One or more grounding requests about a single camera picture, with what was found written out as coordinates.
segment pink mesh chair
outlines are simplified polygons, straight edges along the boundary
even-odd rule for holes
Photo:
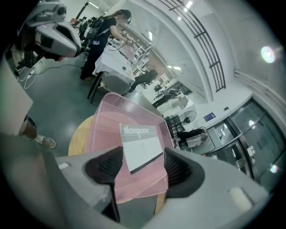
[[[173,148],[165,120],[124,97],[109,93],[102,99],[88,136],[86,152],[96,152],[122,146],[119,124],[156,126],[162,151]],[[115,178],[116,202],[124,203],[139,197],[158,195],[168,189],[168,177],[164,168],[164,155],[135,174],[130,174],[125,157]]]

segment black table leg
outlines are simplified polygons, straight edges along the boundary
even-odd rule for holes
[[[94,88],[95,88],[95,85],[97,84],[97,81],[99,80],[99,78],[101,78],[102,73],[103,73],[103,72],[99,72],[99,73],[97,74],[97,76],[95,76],[95,80],[94,80],[94,82],[93,82],[93,85],[91,86],[91,89],[90,89],[90,91],[89,91],[89,93],[88,93],[88,99],[89,99],[91,93],[93,92],[93,90],[94,90]]]
[[[93,97],[92,97],[92,99],[91,99],[91,102],[90,102],[90,103],[92,103],[92,102],[93,102],[93,99],[94,99],[95,93],[97,92],[97,88],[98,88],[98,86],[99,86],[99,84],[100,84],[100,82],[101,82],[102,74],[103,74],[103,72],[100,72],[100,73],[97,75],[96,84],[94,85]]]

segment checkered shoe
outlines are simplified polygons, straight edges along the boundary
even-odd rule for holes
[[[50,147],[50,148],[55,148],[56,143],[55,143],[55,141],[53,139],[47,138],[47,137],[44,137],[44,136],[43,136],[43,138],[44,138],[43,142],[42,142],[43,145],[45,145],[47,147]]]

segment wooden round table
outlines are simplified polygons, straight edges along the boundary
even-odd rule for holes
[[[88,142],[88,134],[92,121],[93,116],[90,116],[84,120],[74,132],[71,138],[70,146],[68,148],[69,156],[85,153],[85,147]]]
[[[90,129],[92,121],[93,121],[93,116],[90,116],[89,118],[84,120],[83,123],[81,123],[79,127],[76,129],[76,131],[74,132],[71,138],[69,148],[68,148],[69,156],[74,156],[74,155],[85,153],[85,147],[88,142],[88,134],[89,134],[89,129]],[[161,211],[161,209],[164,206],[165,200],[166,200],[165,193],[158,195],[155,215]]]

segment black railing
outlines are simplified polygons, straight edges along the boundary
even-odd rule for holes
[[[165,6],[169,8],[169,11],[173,11],[181,21],[184,22],[193,33],[194,38],[198,41],[201,48],[203,49],[206,58],[209,63],[209,67],[212,71],[216,92],[226,88],[223,67],[219,59],[218,52],[215,48],[210,35],[206,31],[205,27],[201,24],[199,19],[194,13],[188,9],[184,12],[185,4],[179,0],[159,0]]]

